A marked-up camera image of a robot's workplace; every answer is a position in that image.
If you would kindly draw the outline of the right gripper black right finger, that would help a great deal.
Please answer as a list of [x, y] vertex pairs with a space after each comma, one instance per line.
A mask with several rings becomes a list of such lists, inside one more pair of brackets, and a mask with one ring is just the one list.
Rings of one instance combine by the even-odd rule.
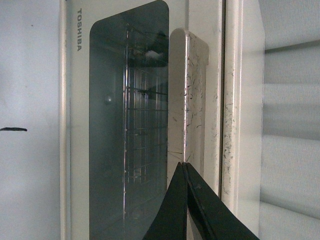
[[191, 218], [204, 240], [257, 240], [226, 207], [190, 163], [184, 164], [187, 204]]

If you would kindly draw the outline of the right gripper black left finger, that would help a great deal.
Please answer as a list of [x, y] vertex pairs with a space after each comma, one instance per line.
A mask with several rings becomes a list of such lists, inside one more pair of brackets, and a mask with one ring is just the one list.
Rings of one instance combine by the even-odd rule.
[[145, 240], [185, 240], [187, 238], [188, 189], [183, 166], [176, 166], [159, 211], [144, 235]]

